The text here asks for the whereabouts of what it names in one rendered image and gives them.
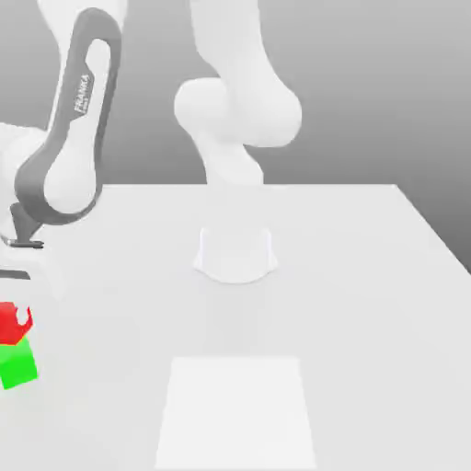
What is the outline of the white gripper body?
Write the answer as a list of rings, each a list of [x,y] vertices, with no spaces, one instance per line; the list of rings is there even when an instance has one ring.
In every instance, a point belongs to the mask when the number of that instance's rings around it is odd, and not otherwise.
[[[63,298],[63,273],[46,248],[0,247],[0,302]]]

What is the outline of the small red cube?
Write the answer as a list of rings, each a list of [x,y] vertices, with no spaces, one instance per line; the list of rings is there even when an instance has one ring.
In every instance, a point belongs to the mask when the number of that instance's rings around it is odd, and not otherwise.
[[[26,309],[27,319],[21,324],[17,318],[18,307],[11,302],[0,302],[0,345],[17,345],[33,327],[30,307]]]

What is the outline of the small green cube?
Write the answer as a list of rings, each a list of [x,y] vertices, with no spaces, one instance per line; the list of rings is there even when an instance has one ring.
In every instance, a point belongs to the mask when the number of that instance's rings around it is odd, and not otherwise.
[[[36,380],[38,375],[27,337],[17,345],[0,345],[0,384],[5,390]]]

